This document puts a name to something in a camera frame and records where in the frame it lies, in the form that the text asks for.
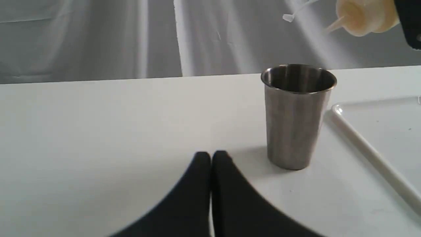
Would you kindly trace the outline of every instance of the stainless steel cup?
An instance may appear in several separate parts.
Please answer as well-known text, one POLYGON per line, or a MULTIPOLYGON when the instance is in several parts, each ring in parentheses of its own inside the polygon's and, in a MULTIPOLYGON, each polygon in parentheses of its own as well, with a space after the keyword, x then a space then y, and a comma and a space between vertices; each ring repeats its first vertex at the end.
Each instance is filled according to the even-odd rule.
POLYGON ((336 78, 322 68, 289 64, 267 69, 261 80, 267 156, 281 168, 301 170, 310 164, 336 78))

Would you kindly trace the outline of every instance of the white tray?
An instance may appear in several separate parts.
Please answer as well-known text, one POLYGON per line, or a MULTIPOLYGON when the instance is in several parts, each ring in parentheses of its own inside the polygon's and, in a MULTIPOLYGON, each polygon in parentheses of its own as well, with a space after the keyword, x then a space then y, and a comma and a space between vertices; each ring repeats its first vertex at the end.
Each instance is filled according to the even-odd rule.
POLYGON ((421 215, 421 97, 339 103, 338 127, 421 215))

